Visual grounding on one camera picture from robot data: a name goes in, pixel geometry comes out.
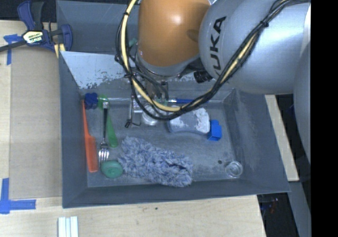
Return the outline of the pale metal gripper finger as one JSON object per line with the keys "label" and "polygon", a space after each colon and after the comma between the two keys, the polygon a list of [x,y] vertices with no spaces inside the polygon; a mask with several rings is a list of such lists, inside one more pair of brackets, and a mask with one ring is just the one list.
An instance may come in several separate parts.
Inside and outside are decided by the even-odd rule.
{"label": "pale metal gripper finger", "polygon": [[130,106],[129,106],[129,116],[128,116],[128,119],[127,119],[127,126],[128,127],[132,127],[134,125],[133,117],[134,117],[134,102],[131,101]]}
{"label": "pale metal gripper finger", "polygon": [[142,107],[137,103],[137,101],[134,101],[134,120],[142,120],[143,113],[144,111]]}

